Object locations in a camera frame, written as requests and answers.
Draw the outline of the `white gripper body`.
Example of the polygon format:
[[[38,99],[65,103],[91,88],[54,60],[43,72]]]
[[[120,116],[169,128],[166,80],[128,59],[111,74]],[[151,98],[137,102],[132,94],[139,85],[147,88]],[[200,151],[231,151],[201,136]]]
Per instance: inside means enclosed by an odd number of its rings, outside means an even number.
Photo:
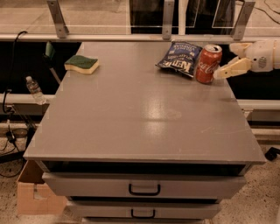
[[[274,40],[256,41],[245,50],[251,60],[251,71],[270,72],[274,69]]]

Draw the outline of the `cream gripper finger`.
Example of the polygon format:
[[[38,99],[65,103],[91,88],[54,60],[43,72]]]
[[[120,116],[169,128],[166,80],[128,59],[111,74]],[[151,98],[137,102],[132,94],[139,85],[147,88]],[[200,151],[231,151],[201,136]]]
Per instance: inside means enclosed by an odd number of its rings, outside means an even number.
[[[213,77],[217,80],[226,79],[238,75],[245,74],[251,69],[252,61],[248,58],[235,57],[231,59],[226,65],[220,66],[214,73]]]
[[[252,58],[252,43],[232,43],[229,50],[239,58]]]

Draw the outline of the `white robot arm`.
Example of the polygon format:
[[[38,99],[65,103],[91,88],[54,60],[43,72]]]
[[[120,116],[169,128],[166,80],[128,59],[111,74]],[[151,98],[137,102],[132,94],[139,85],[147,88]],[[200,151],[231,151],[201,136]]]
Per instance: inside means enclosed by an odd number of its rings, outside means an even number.
[[[232,43],[229,50],[236,55],[214,73],[215,79],[226,79],[245,74],[270,72],[280,68],[280,40],[269,39],[254,43]]]

